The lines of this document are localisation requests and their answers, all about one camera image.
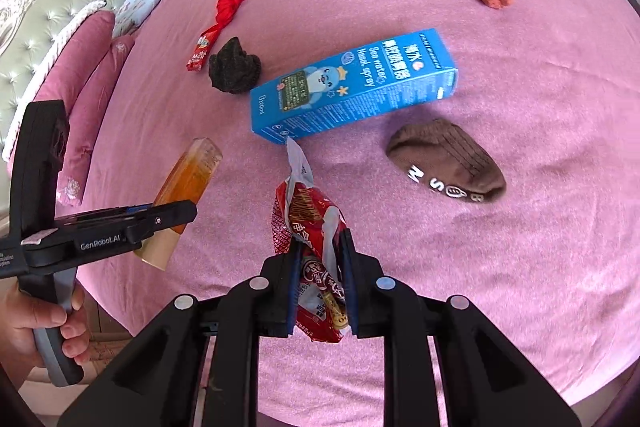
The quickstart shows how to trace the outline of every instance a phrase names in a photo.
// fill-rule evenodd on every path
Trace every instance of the red packet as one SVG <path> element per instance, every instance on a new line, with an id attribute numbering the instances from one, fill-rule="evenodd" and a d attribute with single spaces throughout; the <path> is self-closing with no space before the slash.
<path id="1" fill-rule="evenodd" d="M 334 243 L 346 228 L 340 209 L 314 186 L 300 146 L 287 139 L 290 177 L 276 189 L 271 227 L 276 253 L 289 250 L 293 235 L 307 245 L 302 261 L 297 326 L 313 341 L 338 343 L 347 327 L 344 290 Z"/>
<path id="2" fill-rule="evenodd" d="M 187 69 L 189 71 L 200 71 L 204 65 L 207 55 L 211 51 L 213 44 L 218 40 L 220 32 L 233 20 L 234 15 L 238 11 L 238 7 L 244 0 L 218 0 L 216 9 L 216 23 L 203 31 L 193 51 Z"/>

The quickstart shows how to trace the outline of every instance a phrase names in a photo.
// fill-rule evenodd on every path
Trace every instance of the red snack wrapper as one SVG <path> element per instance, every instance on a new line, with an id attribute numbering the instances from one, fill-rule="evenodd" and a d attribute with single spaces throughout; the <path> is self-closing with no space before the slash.
<path id="1" fill-rule="evenodd" d="M 289 250 L 291 236 L 305 250 L 298 295 L 297 326 L 313 341 L 338 343 L 348 325 L 338 279 L 334 242 L 346 228 L 340 209 L 314 186 L 302 149 L 287 139 L 291 175 L 276 189 L 271 226 L 276 253 Z"/>
<path id="2" fill-rule="evenodd" d="M 222 30 L 234 19 L 234 15 L 238 11 L 238 7 L 244 0 L 218 0 L 216 9 L 216 24 L 211 28 L 204 30 L 198 39 L 196 49 L 189 62 L 187 69 L 189 71 L 200 71 L 204 65 L 207 55 L 211 51 L 213 44 L 218 40 L 218 36 Z"/>

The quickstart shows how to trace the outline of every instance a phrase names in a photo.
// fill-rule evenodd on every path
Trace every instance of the plastic bottle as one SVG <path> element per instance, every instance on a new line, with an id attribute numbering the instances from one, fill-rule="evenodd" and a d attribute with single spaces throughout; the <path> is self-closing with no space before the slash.
<path id="1" fill-rule="evenodd" d="M 222 161 L 222 152 L 209 138 L 196 138 L 180 157 L 156 196 L 154 206 L 173 201 L 198 203 Z M 186 225 L 156 232 L 143 242 L 136 255 L 165 270 Z"/>

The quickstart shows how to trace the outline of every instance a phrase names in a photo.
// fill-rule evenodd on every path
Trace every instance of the nasal spray box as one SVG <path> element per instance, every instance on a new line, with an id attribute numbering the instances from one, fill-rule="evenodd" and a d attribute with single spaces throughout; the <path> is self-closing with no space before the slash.
<path id="1" fill-rule="evenodd" d="M 251 91 L 255 134 L 276 143 L 447 98 L 458 69 L 436 30 L 374 42 Z"/>

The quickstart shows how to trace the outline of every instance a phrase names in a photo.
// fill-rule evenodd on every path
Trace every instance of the black handle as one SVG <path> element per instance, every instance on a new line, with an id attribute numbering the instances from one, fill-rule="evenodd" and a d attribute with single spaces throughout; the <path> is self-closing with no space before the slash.
<path id="1" fill-rule="evenodd" d="M 18 277 L 20 290 L 32 297 L 59 304 L 67 314 L 73 312 L 71 295 L 76 283 L 77 268 L 69 268 L 52 275 L 22 275 Z M 56 387 L 66 387 L 79 383 L 84 370 L 74 359 L 62 352 L 64 338 L 60 328 L 42 328 L 33 330 L 38 352 L 49 371 L 51 383 Z"/>
<path id="2" fill-rule="evenodd" d="M 20 427 L 44 427 L 18 393 L 0 365 L 0 411 L 4 425 Z"/>

